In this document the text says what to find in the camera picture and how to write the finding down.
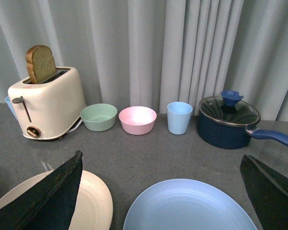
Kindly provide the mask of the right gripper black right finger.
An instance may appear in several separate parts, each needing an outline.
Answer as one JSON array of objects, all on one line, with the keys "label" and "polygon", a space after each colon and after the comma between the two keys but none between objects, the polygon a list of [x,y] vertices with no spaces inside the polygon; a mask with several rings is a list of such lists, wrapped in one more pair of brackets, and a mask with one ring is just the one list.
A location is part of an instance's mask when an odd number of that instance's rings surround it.
[{"label": "right gripper black right finger", "polygon": [[262,228],[288,230],[288,178],[251,155],[243,156],[240,173]]}]

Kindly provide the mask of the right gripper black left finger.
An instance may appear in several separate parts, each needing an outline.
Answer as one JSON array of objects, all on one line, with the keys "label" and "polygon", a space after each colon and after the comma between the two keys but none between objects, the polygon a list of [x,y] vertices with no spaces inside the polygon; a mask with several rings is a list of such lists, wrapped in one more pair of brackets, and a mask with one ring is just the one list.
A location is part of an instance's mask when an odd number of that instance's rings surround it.
[{"label": "right gripper black left finger", "polygon": [[83,171],[82,152],[0,209],[0,230],[67,230]]}]

